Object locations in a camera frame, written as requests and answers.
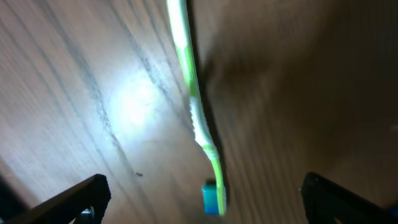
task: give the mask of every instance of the black plastic object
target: black plastic object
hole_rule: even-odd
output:
[[[96,174],[4,224],[99,224],[110,200],[106,177]]]
[[[389,212],[313,172],[305,176],[301,193],[309,224],[398,223]]]

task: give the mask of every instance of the wooden table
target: wooden table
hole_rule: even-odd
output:
[[[193,140],[165,0],[0,1],[0,173],[30,207],[108,177],[104,223],[306,223],[316,171],[398,199],[398,2],[193,3],[225,218]]]

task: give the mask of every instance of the blue bristles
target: blue bristles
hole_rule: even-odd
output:
[[[217,190],[215,184],[207,184],[201,188],[203,202],[205,204],[205,213],[218,215]]]

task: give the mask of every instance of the wood grain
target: wood grain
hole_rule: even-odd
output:
[[[95,173],[104,223],[306,223],[308,171],[396,202],[395,1],[193,1],[225,218],[203,214],[213,174],[165,4],[0,1],[0,173],[28,206]]]

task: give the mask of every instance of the green toothbrush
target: green toothbrush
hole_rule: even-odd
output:
[[[167,0],[170,24],[185,84],[190,93],[190,108],[195,140],[202,147],[213,166],[216,185],[202,187],[205,212],[224,215],[226,194],[220,156],[211,138],[200,98],[197,71],[193,57],[186,0]]]

